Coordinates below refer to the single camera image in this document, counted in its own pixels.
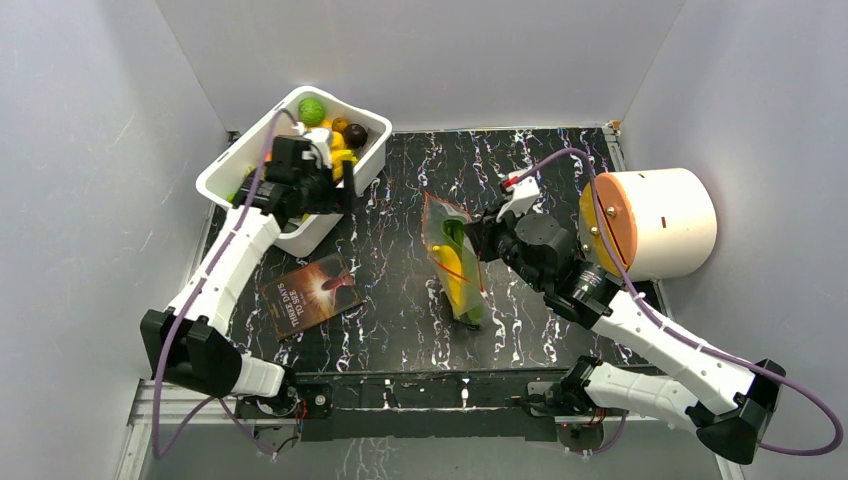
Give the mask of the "dark brown round fruit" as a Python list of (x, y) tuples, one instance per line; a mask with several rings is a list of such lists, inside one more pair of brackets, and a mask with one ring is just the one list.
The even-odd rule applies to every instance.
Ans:
[(342, 131), (346, 145), (350, 149), (359, 149), (368, 141), (368, 130), (360, 124), (350, 123)]

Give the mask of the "green leafy vegetable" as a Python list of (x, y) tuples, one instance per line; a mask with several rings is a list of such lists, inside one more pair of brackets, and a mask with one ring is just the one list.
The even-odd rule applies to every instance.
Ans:
[(442, 222), (444, 242), (432, 248), (446, 271), (447, 295), (455, 320), (469, 329), (482, 327), (481, 275), (475, 253), (467, 245), (464, 223), (459, 219)]

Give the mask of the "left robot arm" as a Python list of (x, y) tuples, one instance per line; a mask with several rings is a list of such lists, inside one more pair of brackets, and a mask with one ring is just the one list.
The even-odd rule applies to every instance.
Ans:
[(232, 196), (226, 221), (188, 283), (140, 331), (156, 385), (165, 382), (213, 398), (260, 397), (275, 416), (294, 411), (297, 387), (284, 367), (245, 355), (231, 343), (230, 316), (248, 279), (292, 219), (347, 213), (356, 196), (352, 154), (308, 137), (278, 135)]

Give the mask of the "dark book with orange cover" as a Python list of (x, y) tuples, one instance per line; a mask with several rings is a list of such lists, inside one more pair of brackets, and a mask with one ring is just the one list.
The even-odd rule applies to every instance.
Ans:
[(354, 309), (364, 296), (346, 261), (325, 256), (286, 273), (260, 289), (278, 341)]

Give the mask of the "green round fruit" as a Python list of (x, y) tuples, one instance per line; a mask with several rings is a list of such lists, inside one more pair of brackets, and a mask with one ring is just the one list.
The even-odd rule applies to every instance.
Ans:
[(306, 97), (298, 103), (298, 118), (307, 128), (320, 127), (326, 118), (326, 111), (318, 99)]

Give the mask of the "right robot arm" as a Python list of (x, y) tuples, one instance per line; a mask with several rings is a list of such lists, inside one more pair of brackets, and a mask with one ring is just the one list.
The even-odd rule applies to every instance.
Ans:
[(488, 215), (464, 227), (479, 260), (503, 261), (563, 319), (630, 347), (661, 370), (645, 375), (581, 356), (558, 384), (533, 387), (524, 398), (541, 415), (627, 410), (693, 433), (711, 452), (752, 463), (776, 409), (778, 384), (763, 375), (783, 369), (763, 360), (753, 368), (707, 354), (707, 344), (673, 322), (658, 323), (623, 290), (619, 277), (581, 258), (574, 236), (548, 214)]

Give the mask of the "yellow banana bunch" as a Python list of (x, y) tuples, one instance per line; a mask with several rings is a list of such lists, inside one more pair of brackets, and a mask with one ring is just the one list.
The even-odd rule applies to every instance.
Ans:
[(457, 251), (449, 245), (437, 244), (430, 247), (436, 265), (446, 274), (448, 299), (455, 314), (462, 314), (468, 306), (467, 294), (469, 281), (464, 275), (463, 266)]

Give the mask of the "black base bar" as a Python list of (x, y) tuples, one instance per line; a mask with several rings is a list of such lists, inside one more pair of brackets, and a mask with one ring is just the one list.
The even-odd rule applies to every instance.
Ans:
[(522, 438), (554, 442), (585, 416), (534, 412), (533, 382), (558, 382), (554, 368), (297, 374), (307, 399), (308, 442), (394, 437)]

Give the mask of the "round cylinder with coloured lid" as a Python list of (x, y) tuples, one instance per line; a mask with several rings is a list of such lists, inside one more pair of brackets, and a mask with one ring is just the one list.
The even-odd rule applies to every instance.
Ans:
[(596, 185), (602, 222), (595, 216), (591, 185), (579, 198), (579, 244), (588, 260), (616, 274), (618, 259), (637, 282), (689, 275), (711, 255), (715, 208), (691, 171), (607, 172), (596, 177)]

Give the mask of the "clear zip top bag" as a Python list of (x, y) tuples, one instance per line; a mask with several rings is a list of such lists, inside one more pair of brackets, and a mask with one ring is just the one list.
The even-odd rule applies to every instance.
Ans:
[(458, 205), (426, 193), (422, 241), (450, 305), (454, 320), (479, 330), (484, 317), (480, 262), (464, 227), (471, 216)]

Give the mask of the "white plastic bin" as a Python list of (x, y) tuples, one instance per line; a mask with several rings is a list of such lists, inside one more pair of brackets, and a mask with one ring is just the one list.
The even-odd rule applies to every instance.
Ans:
[[(392, 134), (393, 125), (389, 119), (377, 113), (350, 105), (313, 86), (300, 86), (292, 90), (243, 133), (200, 173), (195, 183), (197, 191), (222, 208), (229, 209), (231, 203), (228, 197), (240, 186), (248, 168), (257, 164), (275, 113), (286, 109), (296, 114), (298, 104), (305, 98), (318, 100), (330, 119), (341, 116), (368, 130), (368, 142), (357, 154), (358, 163), (354, 167), (355, 191), (361, 197), (385, 167), (386, 142)], [(292, 256), (306, 257), (341, 219), (340, 214), (311, 215), (296, 230), (280, 234), (274, 245)]]

